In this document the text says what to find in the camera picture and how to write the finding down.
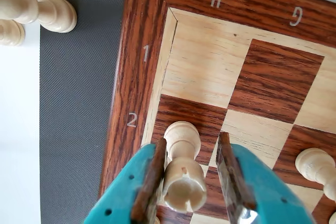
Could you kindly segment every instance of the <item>dark wooden square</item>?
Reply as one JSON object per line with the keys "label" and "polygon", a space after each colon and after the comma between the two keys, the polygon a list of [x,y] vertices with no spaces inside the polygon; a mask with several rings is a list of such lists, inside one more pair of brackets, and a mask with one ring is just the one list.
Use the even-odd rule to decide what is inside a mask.
{"label": "dark wooden square", "polygon": [[192,123],[201,137],[201,150],[196,161],[208,165],[222,128],[227,109],[199,102],[161,95],[156,115],[152,142],[163,137],[165,130],[174,122]]}
{"label": "dark wooden square", "polygon": [[169,207],[158,206],[156,208],[156,216],[160,220],[161,224],[189,224],[193,213],[187,212],[181,214],[175,212]]}
{"label": "dark wooden square", "polygon": [[196,213],[228,220],[221,183],[216,167],[209,167],[205,177],[207,199]]}
{"label": "dark wooden square", "polygon": [[336,212],[335,202],[323,195],[316,205],[312,215],[317,224],[328,224],[332,214]]}
{"label": "dark wooden square", "polygon": [[323,57],[253,39],[228,108],[293,123]]}
{"label": "dark wooden square", "polygon": [[336,159],[336,134],[294,125],[273,167],[286,183],[322,190],[323,186],[305,179],[295,168],[296,157],[305,149],[320,148]]}

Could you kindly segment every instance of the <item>chessboard border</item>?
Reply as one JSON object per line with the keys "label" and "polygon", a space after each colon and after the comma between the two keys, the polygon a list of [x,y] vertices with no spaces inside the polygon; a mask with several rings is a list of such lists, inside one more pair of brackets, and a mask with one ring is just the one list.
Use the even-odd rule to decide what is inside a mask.
{"label": "chessboard border", "polygon": [[99,197],[140,148],[170,7],[336,47],[324,0],[125,0]]}

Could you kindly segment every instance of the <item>pawn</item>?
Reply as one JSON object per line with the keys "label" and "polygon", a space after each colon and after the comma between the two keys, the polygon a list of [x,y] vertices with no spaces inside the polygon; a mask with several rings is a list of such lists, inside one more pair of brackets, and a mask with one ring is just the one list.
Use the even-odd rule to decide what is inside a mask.
{"label": "pawn", "polygon": [[77,14],[66,0],[0,0],[0,18],[27,24],[38,20],[50,31],[67,33],[74,29]]}
{"label": "pawn", "polygon": [[21,24],[13,20],[0,19],[0,45],[18,46],[25,39],[25,31]]}
{"label": "pawn", "polygon": [[171,209],[187,212],[200,209],[206,201],[206,185],[201,166],[194,161],[201,148],[200,135],[194,125],[175,122],[164,133],[168,164],[163,181],[162,195]]}
{"label": "pawn", "polygon": [[324,194],[336,200],[336,168],[334,159],[325,151],[310,148],[301,152],[295,167],[307,180],[322,184]]}
{"label": "pawn", "polygon": [[336,224],[336,212],[330,217],[329,224]]}

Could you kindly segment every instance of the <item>number 2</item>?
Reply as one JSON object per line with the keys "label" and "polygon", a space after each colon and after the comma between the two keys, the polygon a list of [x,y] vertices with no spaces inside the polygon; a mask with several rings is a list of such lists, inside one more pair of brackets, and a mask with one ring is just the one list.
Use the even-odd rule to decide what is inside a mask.
{"label": "number 2", "polygon": [[297,17],[298,16],[298,12],[299,12],[298,20],[295,23],[293,23],[292,21],[289,22],[289,24],[291,26],[297,26],[300,23],[301,18],[302,18],[302,14],[303,14],[303,10],[302,10],[301,7],[298,7],[298,6],[295,7],[292,17]]}
{"label": "number 2", "polygon": [[134,123],[137,119],[138,119],[138,116],[135,114],[135,113],[128,113],[128,115],[134,115],[134,118],[132,119],[132,121],[131,122],[129,122],[128,124],[127,124],[127,126],[129,126],[129,127],[136,127],[136,125],[134,125],[134,124],[132,124],[132,123]]}

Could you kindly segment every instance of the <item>white pawn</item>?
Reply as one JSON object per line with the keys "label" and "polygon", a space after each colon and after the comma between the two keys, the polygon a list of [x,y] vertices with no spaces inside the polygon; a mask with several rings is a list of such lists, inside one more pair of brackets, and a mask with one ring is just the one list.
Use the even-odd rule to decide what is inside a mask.
{"label": "white pawn", "polygon": [[67,33],[74,29],[77,14],[66,0],[0,0],[0,19],[22,24],[38,20],[50,31]]}
{"label": "white pawn", "polygon": [[164,133],[168,164],[163,181],[162,195],[171,209],[187,212],[200,209],[206,201],[206,185],[201,166],[194,161],[200,152],[201,139],[195,126],[175,122]]}
{"label": "white pawn", "polygon": [[0,45],[18,46],[25,39],[21,24],[13,20],[0,19]]}
{"label": "white pawn", "polygon": [[297,156],[295,167],[307,180],[322,184],[324,194],[336,200],[335,161],[327,152],[318,148],[306,149]]}
{"label": "white pawn", "polygon": [[336,224],[336,212],[330,217],[329,224]]}

